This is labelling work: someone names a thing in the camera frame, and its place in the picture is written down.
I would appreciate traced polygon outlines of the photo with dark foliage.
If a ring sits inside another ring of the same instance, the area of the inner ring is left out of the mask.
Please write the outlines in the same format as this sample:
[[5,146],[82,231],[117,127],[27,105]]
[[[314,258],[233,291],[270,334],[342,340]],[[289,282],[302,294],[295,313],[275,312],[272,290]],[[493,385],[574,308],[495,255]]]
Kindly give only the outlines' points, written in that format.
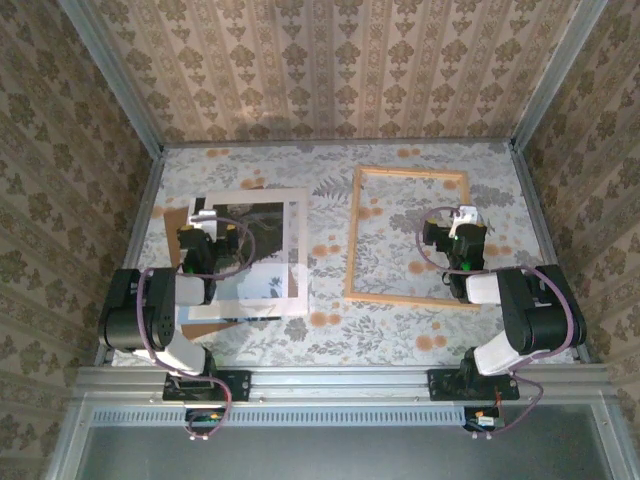
[[192,322],[279,318],[288,300],[287,207],[278,201],[191,202],[176,229],[177,293]]

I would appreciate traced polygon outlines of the aluminium table side rail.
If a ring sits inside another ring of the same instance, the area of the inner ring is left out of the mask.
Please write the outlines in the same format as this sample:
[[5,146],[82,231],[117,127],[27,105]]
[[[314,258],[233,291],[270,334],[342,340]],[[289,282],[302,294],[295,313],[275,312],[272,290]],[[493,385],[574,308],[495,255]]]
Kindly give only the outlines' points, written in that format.
[[131,238],[124,256],[122,268],[134,268],[138,264],[156,196],[160,187],[164,165],[165,158],[163,155],[160,155],[158,159],[152,162],[149,177],[140,199],[140,205],[133,224]]
[[536,254],[531,254],[530,259],[520,264],[530,267],[543,264],[557,264],[558,257],[556,250],[553,246],[541,202],[524,155],[522,151],[512,143],[507,143],[507,146],[509,147],[511,161],[517,176],[520,194],[526,205],[527,216],[538,247]]

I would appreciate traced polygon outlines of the aluminium mounting rail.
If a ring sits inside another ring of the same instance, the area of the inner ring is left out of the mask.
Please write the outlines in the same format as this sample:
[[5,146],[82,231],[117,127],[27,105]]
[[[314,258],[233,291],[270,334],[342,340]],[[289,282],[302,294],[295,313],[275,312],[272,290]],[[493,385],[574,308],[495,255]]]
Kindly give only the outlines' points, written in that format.
[[[426,404],[430,366],[257,367],[252,370],[250,405]],[[537,364],[518,375],[544,388],[547,404],[613,399],[616,389],[601,364]],[[161,401],[165,373],[154,367],[84,367],[74,395],[120,404]]]

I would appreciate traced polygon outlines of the brown backing board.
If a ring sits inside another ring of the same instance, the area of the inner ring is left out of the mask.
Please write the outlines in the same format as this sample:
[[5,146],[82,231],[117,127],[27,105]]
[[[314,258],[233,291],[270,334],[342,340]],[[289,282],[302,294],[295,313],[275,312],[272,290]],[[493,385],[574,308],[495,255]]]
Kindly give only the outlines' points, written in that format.
[[[169,248],[169,256],[171,265],[178,270],[179,273],[179,265],[181,263],[181,255],[179,248],[179,229],[184,225],[190,225],[188,223],[188,216],[192,213],[189,212],[187,207],[177,210],[170,210],[164,213],[164,225],[165,231],[167,235],[167,244]],[[217,226],[216,221],[203,222],[199,224],[198,228],[192,225],[197,233],[209,233],[214,241],[217,243],[225,243],[224,242],[224,230],[227,224],[223,223],[221,227]],[[222,258],[217,264],[217,268],[221,266],[223,260],[232,260],[234,254],[238,249],[229,249],[230,256],[226,258]],[[176,280],[176,302],[179,304],[179,275]]]

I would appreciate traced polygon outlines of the small circuit board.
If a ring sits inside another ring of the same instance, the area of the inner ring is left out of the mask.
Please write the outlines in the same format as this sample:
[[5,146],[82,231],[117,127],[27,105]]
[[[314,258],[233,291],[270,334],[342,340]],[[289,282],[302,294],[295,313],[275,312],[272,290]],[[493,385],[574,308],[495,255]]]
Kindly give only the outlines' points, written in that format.
[[185,413],[185,430],[193,439],[205,439],[216,432],[226,417],[225,408],[188,409]]
[[498,406],[465,407],[463,428],[472,434],[491,433],[504,427],[504,419]]

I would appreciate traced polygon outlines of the aluminium corner post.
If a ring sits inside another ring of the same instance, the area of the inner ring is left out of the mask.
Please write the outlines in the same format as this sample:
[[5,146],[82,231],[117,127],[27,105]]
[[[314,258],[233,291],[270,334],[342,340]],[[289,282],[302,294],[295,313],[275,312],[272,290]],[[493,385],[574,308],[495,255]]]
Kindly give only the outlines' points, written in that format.
[[91,0],[59,0],[94,63],[100,69],[140,141],[153,160],[162,156],[163,141],[153,123],[144,99],[135,84],[134,76],[127,72],[115,43],[109,39],[108,29]]
[[608,0],[579,0],[538,85],[518,121],[512,146],[522,152],[549,109]]

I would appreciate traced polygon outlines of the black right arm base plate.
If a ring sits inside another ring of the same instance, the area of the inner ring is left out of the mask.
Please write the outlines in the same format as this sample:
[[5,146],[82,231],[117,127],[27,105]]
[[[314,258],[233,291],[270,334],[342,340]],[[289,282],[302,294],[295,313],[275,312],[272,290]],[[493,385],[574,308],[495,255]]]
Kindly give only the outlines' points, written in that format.
[[517,382],[509,375],[465,378],[461,370],[431,369],[427,371],[429,397],[434,401],[519,400]]

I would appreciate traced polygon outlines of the white picture mat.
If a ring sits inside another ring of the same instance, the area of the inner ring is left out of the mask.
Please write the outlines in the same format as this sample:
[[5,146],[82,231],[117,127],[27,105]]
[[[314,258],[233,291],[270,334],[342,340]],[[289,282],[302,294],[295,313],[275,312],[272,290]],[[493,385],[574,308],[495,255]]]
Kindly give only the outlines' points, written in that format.
[[223,260],[210,305],[193,307],[194,323],[300,317],[308,313],[308,192],[304,188],[218,191],[204,206],[246,226],[239,249]]

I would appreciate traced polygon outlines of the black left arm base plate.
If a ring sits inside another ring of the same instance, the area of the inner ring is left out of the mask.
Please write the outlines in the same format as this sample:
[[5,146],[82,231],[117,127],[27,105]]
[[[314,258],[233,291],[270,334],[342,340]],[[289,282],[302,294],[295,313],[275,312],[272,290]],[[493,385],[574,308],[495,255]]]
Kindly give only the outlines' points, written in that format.
[[[224,382],[233,401],[248,401],[251,388],[251,372],[248,370],[221,370],[217,378]],[[224,402],[222,387],[215,382],[179,377],[168,373],[162,393],[163,401]]]

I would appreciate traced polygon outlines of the aluminium table end rail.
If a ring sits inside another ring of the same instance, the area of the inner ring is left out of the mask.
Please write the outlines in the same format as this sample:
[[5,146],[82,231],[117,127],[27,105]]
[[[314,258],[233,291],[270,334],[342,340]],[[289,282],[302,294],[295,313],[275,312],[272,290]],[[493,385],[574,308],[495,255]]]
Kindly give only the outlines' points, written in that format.
[[491,137],[464,137],[464,138],[378,138],[378,139],[311,139],[311,140],[265,140],[265,141],[228,141],[228,142],[183,142],[165,143],[163,150],[169,149],[198,149],[198,148],[233,148],[233,147],[316,147],[316,146],[349,146],[349,145],[437,145],[437,144],[485,144],[506,143],[511,144],[510,138]]

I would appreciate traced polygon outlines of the light wooden picture frame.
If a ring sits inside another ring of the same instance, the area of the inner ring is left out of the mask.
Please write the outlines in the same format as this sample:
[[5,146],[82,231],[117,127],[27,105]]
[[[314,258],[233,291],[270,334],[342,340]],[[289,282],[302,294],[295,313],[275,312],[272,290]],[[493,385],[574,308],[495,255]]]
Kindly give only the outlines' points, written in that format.
[[428,170],[418,168],[393,168],[387,166],[358,165],[353,175],[353,192],[351,203],[351,220],[347,247],[346,276],[344,281],[344,299],[350,302],[367,302],[388,304],[393,306],[415,306],[425,308],[450,308],[479,311],[480,306],[463,304],[453,299],[412,297],[406,295],[388,295],[362,293],[355,290],[355,266],[357,254],[357,239],[360,218],[360,198],[363,175],[382,175],[402,178],[433,178],[451,180],[459,190],[459,197],[463,203],[471,200],[468,174],[460,170]]

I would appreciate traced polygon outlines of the grey metal panel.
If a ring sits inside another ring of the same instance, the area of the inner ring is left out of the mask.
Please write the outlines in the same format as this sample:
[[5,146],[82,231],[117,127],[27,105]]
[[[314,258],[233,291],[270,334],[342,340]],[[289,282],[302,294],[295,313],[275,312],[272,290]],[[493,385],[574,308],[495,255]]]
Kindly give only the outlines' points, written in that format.
[[77,480],[612,480],[589,434],[456,429],[177,428],[91,431]]

